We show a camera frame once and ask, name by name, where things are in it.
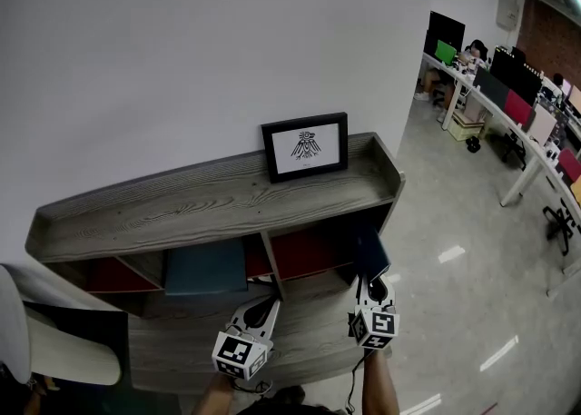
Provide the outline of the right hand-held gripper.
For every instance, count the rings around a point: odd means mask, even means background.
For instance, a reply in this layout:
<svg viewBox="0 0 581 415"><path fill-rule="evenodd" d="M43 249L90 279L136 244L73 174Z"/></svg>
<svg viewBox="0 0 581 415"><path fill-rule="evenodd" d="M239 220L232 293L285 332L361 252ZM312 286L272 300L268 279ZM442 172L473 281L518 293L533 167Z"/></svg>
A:
<svg viewBox="0 0 581 415"><path fill-rule="evenodd" d="M375 302L382 310L395 306L395 289L385 274L371 282L366 276L359 277L356 293L356 312L350 317L350 335L357 345L368 350L383 350L399 335L399 315L371 309Z"/></svg>

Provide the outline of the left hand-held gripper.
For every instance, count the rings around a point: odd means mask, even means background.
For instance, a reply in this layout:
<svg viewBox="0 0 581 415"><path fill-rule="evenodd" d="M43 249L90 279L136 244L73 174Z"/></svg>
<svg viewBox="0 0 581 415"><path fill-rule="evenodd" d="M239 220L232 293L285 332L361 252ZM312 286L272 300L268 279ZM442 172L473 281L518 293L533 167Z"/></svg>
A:
<svg viewBox="0 0 581 415"><path fill-rule="evenodd" d="M267 363L273 348L270 339L280 306L278 297L260 297L243 303L232 315L230 325L250 334L218 333L212 351L215 370L236 379L251 380Z"/></svg>

